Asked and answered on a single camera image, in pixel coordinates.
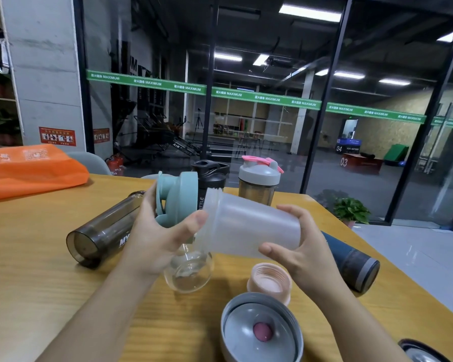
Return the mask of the large grey lid pink plug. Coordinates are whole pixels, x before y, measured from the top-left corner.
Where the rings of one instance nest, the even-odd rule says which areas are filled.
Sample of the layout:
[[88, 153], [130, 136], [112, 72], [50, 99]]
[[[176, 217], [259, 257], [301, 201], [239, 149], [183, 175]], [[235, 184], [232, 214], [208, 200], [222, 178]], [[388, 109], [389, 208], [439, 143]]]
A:
[[227, 362], [300, 362], [303, 335], [289, 308], [272, 296], [242, 293], [224, 307], [221, 349]]

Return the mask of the clear glass cup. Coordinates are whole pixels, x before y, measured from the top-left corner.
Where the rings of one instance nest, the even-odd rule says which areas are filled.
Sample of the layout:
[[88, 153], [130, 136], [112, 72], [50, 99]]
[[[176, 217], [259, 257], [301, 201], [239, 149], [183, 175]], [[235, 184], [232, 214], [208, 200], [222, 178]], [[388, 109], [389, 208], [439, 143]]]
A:
[[192, 293], [210, 280], [214, 262], [210, 252], [195, 244], [182, 244], [163, 271], [168, 286], [179, 293]]

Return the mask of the blue plyo box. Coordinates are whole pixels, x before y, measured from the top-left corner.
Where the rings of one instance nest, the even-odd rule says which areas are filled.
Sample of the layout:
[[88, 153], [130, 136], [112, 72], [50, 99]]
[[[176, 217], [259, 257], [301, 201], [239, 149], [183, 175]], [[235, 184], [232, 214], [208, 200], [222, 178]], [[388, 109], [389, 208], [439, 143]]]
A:
[[356, 139], [337, 139], [335, 151], [338, 154], [360, 154], [360, 147], [362, 145], [362, 140]]

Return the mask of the black round lid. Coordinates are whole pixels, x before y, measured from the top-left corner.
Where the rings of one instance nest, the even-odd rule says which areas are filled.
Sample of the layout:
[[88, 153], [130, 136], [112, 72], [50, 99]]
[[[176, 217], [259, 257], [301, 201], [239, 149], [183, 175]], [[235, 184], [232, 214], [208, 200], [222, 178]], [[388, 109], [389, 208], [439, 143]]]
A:
[[398, 345], [412, 362], [451, 362], [442, 353], [429, 345], [414, 339], [401, 339]]

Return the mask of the green gym mat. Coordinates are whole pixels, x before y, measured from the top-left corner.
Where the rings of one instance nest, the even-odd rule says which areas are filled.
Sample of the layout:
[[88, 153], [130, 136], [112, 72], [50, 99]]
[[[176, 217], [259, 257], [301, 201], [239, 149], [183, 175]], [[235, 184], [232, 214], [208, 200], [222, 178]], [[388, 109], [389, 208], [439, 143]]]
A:
[[409, 146], [393, 144], [383, 158], [384, 164], [390, 166], [404, 166], [408, 151]]

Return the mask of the person's right hand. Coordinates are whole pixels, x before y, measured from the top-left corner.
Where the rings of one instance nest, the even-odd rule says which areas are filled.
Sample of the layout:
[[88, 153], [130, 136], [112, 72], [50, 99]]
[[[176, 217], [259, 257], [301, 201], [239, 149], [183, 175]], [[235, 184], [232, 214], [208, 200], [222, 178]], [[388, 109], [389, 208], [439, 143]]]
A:
[[300, 244], [293, 251], [293, 265], [286, 268], [296, 285], [315, 303], [349, 292], [324, 235], [308, 210], [295, 205], [278, 205], [300, 224]]

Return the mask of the teal shaker lid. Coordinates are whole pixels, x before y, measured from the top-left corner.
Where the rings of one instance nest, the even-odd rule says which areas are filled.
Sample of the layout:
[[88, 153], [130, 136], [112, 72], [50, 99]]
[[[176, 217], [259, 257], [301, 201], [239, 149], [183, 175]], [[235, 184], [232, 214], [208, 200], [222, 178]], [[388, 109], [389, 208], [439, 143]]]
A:
[[173, 227], [198, 209], [198, 174], [181, 172], [170, 176], [158, 172], [156, 221], [165, 228]]

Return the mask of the translucent white shaker cup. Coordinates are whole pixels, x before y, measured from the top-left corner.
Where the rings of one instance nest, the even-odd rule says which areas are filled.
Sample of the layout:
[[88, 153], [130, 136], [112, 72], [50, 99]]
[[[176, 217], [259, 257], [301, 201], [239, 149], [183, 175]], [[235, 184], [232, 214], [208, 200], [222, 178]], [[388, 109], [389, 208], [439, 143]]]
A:
[[261, 244], [275, 243], [294, 250], [300, 245], [297, 217], [272, 206], [209, 188], [203, 204], [208, 214], [194, 244], [205, 253], [261, 257]]

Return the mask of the black glass partition frame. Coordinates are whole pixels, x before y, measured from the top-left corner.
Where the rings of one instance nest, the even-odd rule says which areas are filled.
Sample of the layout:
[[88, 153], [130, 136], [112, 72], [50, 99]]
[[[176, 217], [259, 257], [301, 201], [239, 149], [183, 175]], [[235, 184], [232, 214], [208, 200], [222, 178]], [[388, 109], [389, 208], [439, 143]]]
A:
[[[337, 45], [325, 80], [310, 71], [298, 84], [271, 89], [262, 81], [215, 70], [220, 6], [278, 11], [285, 1], [326, 7], [332, 0], [72, 0], [77, 23], [80, 83], [88, 151], [113, 153], [119, 99], [137, 105], [118, 142], [128, 176], [159, 170], [176, 174], [196, 159], [230, 165], [237, 187], [243, 155], [271, 157], [284, 170], [278, 191], [308, 194], [329, 210], [351, 197], [370, 212], [369, 222], [453, 230], [453, 111], [431, 172], [424, 174], [423, 146], [430, 129], [453, 102], [453, 42], [429, 85], [342, 84], [337, 70], [352, 0], [343, 0]], [[376, 0], [405, 9], [453, 16], [453, 0]], [[197, 108], [204, 129], [193, 141]], [[189, 157], [170, 146], [132, 147], [136, 122], [150, 114], [186, 123], [180, 137], [201, 148]], [[93, 129], [109, 128], [110, 141], [94, 144]], [[337, 139], [362, 140], [360, 154], [383, 159], [393, 144], [409, 146], [404, 166], [382, 164], [379, 175], [340, 167]]]

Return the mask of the ceiling light panels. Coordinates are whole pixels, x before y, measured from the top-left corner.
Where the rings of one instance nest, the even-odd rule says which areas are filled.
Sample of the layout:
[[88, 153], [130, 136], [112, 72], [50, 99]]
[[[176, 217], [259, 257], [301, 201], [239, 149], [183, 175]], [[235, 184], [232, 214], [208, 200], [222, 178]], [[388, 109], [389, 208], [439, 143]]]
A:
[[[337, 45], [343, 0], [322, 8], [285, 1], [278, 11], [220, 6], [215, 70], [277, 86], [310, 71], [325, 80]], [[364, 85], [429, 85], [453, 42], [453, 16], [352, 0], [337, 70]]]

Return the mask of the pink screw lid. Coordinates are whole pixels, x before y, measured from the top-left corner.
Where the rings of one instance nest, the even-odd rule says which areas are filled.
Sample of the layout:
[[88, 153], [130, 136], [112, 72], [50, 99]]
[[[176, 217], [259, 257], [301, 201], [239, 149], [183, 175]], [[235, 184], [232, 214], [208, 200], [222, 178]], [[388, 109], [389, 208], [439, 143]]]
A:
[[288, 306], [291, 300], [293, 281], [284, 268], [262, 262], [253, 266], [247, 281], [248, 292], [269, 295]]

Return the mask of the dark blue thermos bottle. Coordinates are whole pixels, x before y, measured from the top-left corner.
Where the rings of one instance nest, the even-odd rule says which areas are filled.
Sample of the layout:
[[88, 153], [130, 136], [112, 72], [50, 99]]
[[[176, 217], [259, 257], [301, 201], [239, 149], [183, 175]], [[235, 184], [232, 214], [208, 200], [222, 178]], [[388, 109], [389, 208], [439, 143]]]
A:
[[365, 294], [376, 280], [380, 262], [326, 232], [322, 234], [344, 282], [351, 290]]

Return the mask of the person's left forearm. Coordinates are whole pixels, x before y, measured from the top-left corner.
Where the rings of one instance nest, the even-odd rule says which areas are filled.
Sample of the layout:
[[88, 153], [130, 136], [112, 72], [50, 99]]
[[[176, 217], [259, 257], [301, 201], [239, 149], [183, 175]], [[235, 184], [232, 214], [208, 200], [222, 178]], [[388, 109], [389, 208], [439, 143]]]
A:
[[164, 268], [122, 259], [35, 362], [118, 362], [136, 310]]

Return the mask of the green potted plant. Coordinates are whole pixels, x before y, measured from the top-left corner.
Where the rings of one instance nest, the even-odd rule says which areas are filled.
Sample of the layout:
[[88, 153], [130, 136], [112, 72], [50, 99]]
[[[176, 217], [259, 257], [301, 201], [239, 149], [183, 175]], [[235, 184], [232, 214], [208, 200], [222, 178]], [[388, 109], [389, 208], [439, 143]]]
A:
[[338, 198], [333, 206], [333, 214], [348, 228], [355, 224], [368, 224], [370, 212], [361, 201], [347, 197]]

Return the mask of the orange fabric bag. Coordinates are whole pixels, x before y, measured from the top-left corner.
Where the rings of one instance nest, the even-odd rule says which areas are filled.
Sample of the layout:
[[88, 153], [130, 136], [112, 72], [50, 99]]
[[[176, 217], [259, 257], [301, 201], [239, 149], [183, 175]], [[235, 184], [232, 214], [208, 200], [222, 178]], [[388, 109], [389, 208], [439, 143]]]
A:
[[51, 144], [0, 148], [0, 200], [80, 186], [87, 168]]

